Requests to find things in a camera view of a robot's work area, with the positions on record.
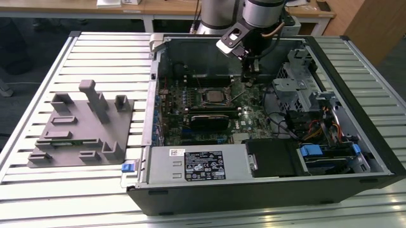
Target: gray plastic block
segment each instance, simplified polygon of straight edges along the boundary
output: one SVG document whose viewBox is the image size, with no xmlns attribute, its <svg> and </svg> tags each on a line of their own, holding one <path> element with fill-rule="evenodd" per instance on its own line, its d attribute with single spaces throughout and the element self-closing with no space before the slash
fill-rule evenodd
<svg viewBox="0 0 406 228">
<path fill-rule="evenodd" d="M 51 118 L 49 122 L 53 125 L 76 124 L 77 119 L 75 116 L 57 116 Z"/>
<path fill-rule="evenodd" d="M 55 111 L 28 158 L 29 168 L 124 161 L 134 100 L 123 95 L 106 100 L 94 91 L 92 80 L 83 80 L 80 86 L 90 101 L 73 101 L 68 94 L 56 94 L 52 99 Z"/>
<path fill-rule="evenodd" d="M 52 157 L 49 154 L 41 152 L 41 153 L 36 153 L 36 154 L 31 154 L 28 159 L 31 160 L 32 163 L 35 164 L 49 164 Z"/>
<path fill-rule="evenodd" d="M 80 151 L 79 154 L 79 158 L 84 163 L 98 162 L 100 160 L 100 155 L 96 153 L 96 151 Z"/>
<path fill-rule="evenodd" d="M 114 104 L 118 112 L 128 112 L 128 110 L 131 110 L 130 102 L 126 95 L 115 96 Z"/>
<path fill-rule="evenodd" d="M 67 106 L 71 103 L 73 103 L 73 101 L 68 94 L 56 94 L 51 100 L 51 105 L 60 115 L 68 115 L 71 113 Z"/>
<path fill-rule="evenodd" d="M 108 108 L 103 94 L 98 94 L 95 90 L 96 83 L 94 80 L 81 80 L 79 84 L 79 90 L 88 97 L 88 105 L 98 115 L 98 118 L 103 124 L 110 122 L 106 109 Z"/>
<path fill-rule="evenodd" d="M 107 142 L 104 142 L 103 148 L 102 148 L 102 153 L 104 154 L 104 156 L 108 160 L 118 160 L 126 155 L 124 151 L 122 150 L 122 148 L 116 142 L 114 144 L 114 149 L 111 149 Z"/>
</svg>

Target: aluminum extrusion table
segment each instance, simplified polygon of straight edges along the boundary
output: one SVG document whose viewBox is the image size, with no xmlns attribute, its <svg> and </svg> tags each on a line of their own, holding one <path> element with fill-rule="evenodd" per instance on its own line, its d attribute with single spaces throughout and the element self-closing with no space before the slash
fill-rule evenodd
<svg viewBox="0 0 406 228">
<path fill-rule="evenodd" d="M 406 180 L 338 204 L 148 217 L 120 187 L 122 166 L 25 166 L 51 115 L 55 92 L 73 99 L 81 79 L 106 99 L 136 100 L 127 158 L 140 156 L 150 79 L 150 34 L 83 32 L 69 37 L 0 154 L 1 227 L 405 227 Z M 350 41 L 317 38 L 378 130 L 406 164 L 406 104 Z M 323 80 L 327 90 L 331 88 Z"/>
</svg>

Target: blue latch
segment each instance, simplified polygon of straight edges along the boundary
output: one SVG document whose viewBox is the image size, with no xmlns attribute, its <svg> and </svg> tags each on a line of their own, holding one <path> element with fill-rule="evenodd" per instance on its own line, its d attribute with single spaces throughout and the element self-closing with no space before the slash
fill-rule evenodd
<svg viewBox="0 0 406 228">
<path fill-rule="evenodd" d="M 124 163 L 122 165 L 122 172 L 135 172 L 135 164 L 134 163 Z"/>
<path fill-rule="evenodd" d="M 353 149 L 354 149 L 357 155 L 361 154 L 361 148 L 359 148 L 358 144 L 353 144 Z"/>
<path fill-rule="evenodd" d="M 305 145 L 301 147 L 301 153 L 302 156 L 309 156 L 309 155 L 323 155 L 322 148 L 319 145 Z"/>
</svg>

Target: power supply label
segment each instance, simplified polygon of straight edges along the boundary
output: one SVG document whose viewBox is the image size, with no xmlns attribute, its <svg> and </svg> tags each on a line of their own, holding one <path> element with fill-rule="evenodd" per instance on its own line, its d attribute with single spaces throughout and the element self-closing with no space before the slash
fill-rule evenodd
<svg viewBox="0 0 406 228">
<path fill-rule="evenodd" d="M 223 152 L 184 152 L 184 179 L 187 181 L 224 180 Z"/>
</svg>

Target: sticker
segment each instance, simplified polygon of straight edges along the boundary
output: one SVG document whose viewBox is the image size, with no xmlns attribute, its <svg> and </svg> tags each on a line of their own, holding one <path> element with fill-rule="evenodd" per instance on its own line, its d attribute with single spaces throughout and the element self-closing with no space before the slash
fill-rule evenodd
<svg viewBox="0 0 406 228">
<path fill-rule="evenodd" d="M 170 149 L 170 156 L 183 156 L 184 149 Z"/>
<path fill-rule="evenodd" d="M 140 10 L 123 10 L 123 13 L 140 13 Z"/>
<path fill-rule="evenodd" d="M 184 152 L 184 179 L 187 181 L 212 181 L 226 179 L 222 151 Z"/>
</svg>

